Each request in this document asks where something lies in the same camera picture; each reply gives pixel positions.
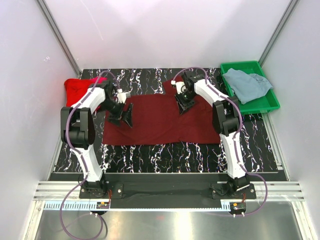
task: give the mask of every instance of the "gray metal beam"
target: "gray metal beam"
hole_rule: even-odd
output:
[[[36,0],[36,2],[38,3],[46,21],[48,22],[53,34],[55,35],[59,45],[62,48],[62,51],[64,52],[66,58],[68,59],[75,74],[79,77],[81,74],[81,69],[79,68],[75,58],[73,57],[70,49],[68,48],[66,41],[64,40],[64,38],[63,38],[53,16],[48,8],[48,5],[46,4],[45,0]]]
[[[300,0],[291,0],[290,3],[288,4],[286,10],[284,11],[278,25],[276,26],[269,42],[267,43],[267,45],[266,45],[266,47],[265,47],[265,49],[259,59],[259,63],[260,63],[261,67],[265,63],[272,47],[274,46],[275,42],[277,41],[279,35],[281,34],[282,30],[284,29],[286,23],[288,22],[290,16],[294,12],[294,10],[299,2],[300,2]]]

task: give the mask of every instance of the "black marble tabletop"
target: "black marble tabletop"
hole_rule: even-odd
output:
[[[85,69],[81,79],[95,78],[103,69]],[[123,91],[131,95],[163,94],[162,82],[172,79],[178,68],[111,69],[120,80]],[[219,68],[206,68],[208,77],[226,93]],[[159,145],[112,146],[102,144],[105,113],[95,113],[96,138],[94,149],[105,173],[214,173],[226,172],[227,161],[222,142],[197,144],[177,142]],[[245,167],[250,172],[277,172],[267,131],[261,114],[242,116],[240,142]],[[63,143],[56,173],[77,173],[81,167],[69,147]]]

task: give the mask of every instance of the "maroon cloth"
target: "maroon cloth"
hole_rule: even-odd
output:
[[[116,126],[105,116],[104,144],[157,145],[176,142],[218,144],[220,136],[212,125],[212,107],[201,96],[194,98],[195,105],[183,115],[175,99],[176,89],[171,81],[163,84],[166,94],[135,95],[126,100],[126,106],[133,103],[132,124],[124,122]]]

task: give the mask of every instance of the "gray floor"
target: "gray floor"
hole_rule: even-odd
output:
[[[258,204],[248,203],[247,212]],[[65,211],[66,225],[83,211]],[[107,223],[98,239],[107,240],[301,240],[301,234],[288,202],[267,202],[261,211],[248,217],[217,217],[209,212],[107,212]],[[58,211],[43,211],[36,240],[69,240],[62,230]],[[80,218],[68,230],[79,238],[92,238],[100,221]]]

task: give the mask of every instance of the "robotic arm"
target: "robotic arm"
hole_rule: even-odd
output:
[[[213,127],[222,139],[227,161],[227,173],[230,181],[227,183],[227,190],[230,193],[245,189],[250,185],[245,171],[240,167],[244,166],[241,148],[240,148],[240,133],[237,132],[239,128],[239,118],[236,109],[224,98],[229,98],[237,106],[239,100],[236,96],[229,97],[212,84],[207,83],[203,75],[194,76],[192,72],[185,72],[182,75],[183,82],[172,82],[176,86],[177,94],[175,99],[178,103],[180,114],[185,113],[194,104],[193,98],[196,95],[203,97],[211,106],[213,112]]]
[[[93,144],[96,137],[96,131],[92,115],[96,110],[107,110],[110,112],[108,116],[109,122],[119,125],[120,121],[124,121],[132,127],[133,104],[131,103],[128,106],[127,111],[124,111],[126,99],[130,94],[122,92],[122,90],[119,89],[116,96],[117,100],[114,100],[116,89],[110,80],[105,83],[97,84],[94,89],[91,85],[87,90],[87,93],[71,107],[63,107],[61,109],[61,140],[64,143],[67,143],[66,126],[68,116],[78,103],[82,103],[72,115],[69,125],[69,138],[72,145],[77,150],[71,151],[73,151],[79,160],[80,166],[84,172],[83,174],[85,174],[84,164],[86,164],[88,169],[86,182],[82,186],[84,192],[89,194],[104,194],[107,191],[107,185],[94,150]]]

